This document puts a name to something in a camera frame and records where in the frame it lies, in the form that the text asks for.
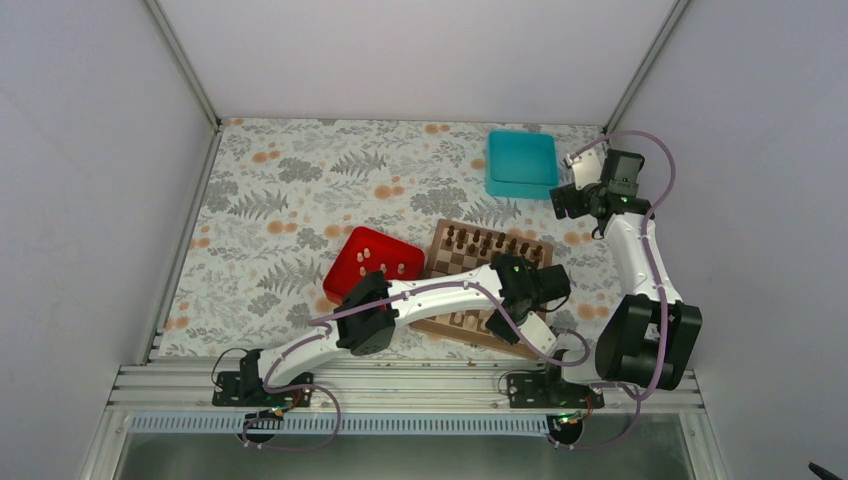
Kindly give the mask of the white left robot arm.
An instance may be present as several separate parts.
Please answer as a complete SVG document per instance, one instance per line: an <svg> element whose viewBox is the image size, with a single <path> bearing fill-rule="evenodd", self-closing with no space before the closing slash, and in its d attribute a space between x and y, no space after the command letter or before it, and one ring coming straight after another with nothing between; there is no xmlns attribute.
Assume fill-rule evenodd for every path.
<svg viewBox="0 0 848 480"><path fill-rule="evenodd" d="M484 328L497 339L522 344L549 357L555 336L540 314L551 301L566 300L570 280L563 266L541 267L502 254L475 269L426 280L388 280L372 272L334 312L310 330L270 349L245 351L235 371L214 381L215 406L306 406L316 391L312 372L336 358L373 355L387 349L396 330L441 315L488 312Z"/></svg>

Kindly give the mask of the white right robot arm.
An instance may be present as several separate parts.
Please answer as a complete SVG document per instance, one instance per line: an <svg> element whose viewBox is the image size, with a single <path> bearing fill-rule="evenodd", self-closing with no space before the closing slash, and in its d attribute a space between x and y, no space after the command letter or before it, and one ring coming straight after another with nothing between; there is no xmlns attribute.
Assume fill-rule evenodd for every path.
<svg viewBox="0 0 848 480"><path fill-rule="evenodd" d="M594 235L613 254L622 297L592 349L560 350L541 372L527 374L511 401L518 408L589 408L605 387L636 402L673 390L683 376L702 326L699 308L673 287L656 241L658 201L638 195L642 155L588 149L567 157L573 182L550 192L557 217L590 216Z"/></svg>

